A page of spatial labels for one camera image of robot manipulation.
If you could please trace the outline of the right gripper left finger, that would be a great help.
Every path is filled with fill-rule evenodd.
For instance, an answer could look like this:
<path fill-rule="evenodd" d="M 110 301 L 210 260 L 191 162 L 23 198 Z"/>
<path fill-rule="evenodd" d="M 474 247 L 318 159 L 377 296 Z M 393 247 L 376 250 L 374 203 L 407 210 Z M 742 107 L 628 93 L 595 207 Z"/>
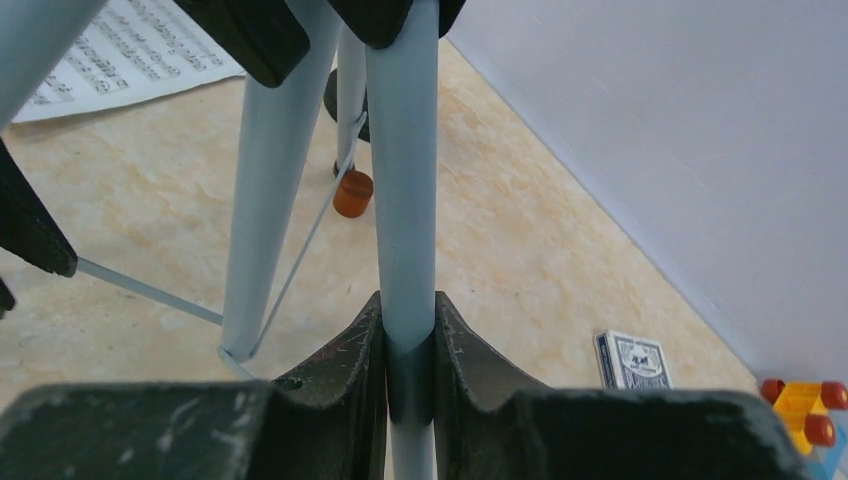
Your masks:
<path fill-rule="evenodd" d="M 5 479 L 380 479 L 380 298 L 273 380 L 53 384 L 1 417 Z"/>

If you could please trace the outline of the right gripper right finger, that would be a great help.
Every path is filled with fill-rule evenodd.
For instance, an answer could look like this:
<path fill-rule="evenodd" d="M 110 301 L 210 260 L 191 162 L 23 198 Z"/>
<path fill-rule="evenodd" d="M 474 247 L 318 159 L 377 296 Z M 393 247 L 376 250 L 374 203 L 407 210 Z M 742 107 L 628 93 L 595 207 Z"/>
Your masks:
<path fill-rule="evenodd" d="M 441 479 L 807 479 L 770 407 L 728 390 L 547 386 L 435 298 Z"/>

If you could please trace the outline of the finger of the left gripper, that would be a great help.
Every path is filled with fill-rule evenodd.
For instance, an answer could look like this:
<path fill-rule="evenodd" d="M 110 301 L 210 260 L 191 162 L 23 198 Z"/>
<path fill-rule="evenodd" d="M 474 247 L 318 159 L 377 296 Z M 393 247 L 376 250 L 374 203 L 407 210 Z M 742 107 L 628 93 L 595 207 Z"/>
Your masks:
<path fill-rule="evenodd" d="M 276 88 L 310 49 L 284 0 L 176 0 L 253 79 Z"/>
<path fill-rule="evenodd" d="M 48 273 L 72 277 L 78 255 L 1 142 L 1 248 Z"/>

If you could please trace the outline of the sheet music page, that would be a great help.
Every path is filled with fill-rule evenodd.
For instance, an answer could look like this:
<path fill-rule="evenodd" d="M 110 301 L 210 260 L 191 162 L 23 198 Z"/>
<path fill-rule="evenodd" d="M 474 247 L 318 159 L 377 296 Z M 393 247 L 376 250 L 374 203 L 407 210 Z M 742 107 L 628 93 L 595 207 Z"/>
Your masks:
<path fill-rule="evenodd" d="M 172 1 L 109 1 L 15 123 L 133 105 L 244 70 Z"/>

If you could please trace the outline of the light blue music stand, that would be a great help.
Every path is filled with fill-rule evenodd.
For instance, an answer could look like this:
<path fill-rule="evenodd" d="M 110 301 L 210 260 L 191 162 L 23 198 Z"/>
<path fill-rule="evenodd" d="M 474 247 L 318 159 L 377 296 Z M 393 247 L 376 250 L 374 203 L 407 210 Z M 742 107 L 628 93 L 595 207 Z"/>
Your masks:
<path fill-rule="evenodd" d="M 285 1 L 310 49 L 284 82 L 267 88 L 249 74 L 241 134 L 255 156 L 291 154 L 302 136 L 272 139 L 319 100 L 307 87 L 321 76 L 319 44 L 340 25 L 366 46 L 384 331 L 387 426 L 396 433 L 399 468 L 414 479 L 432 473 L 424 435 L 436 320 L 436 124 L 438 41 L 461 10 L 456 1 Z"/>

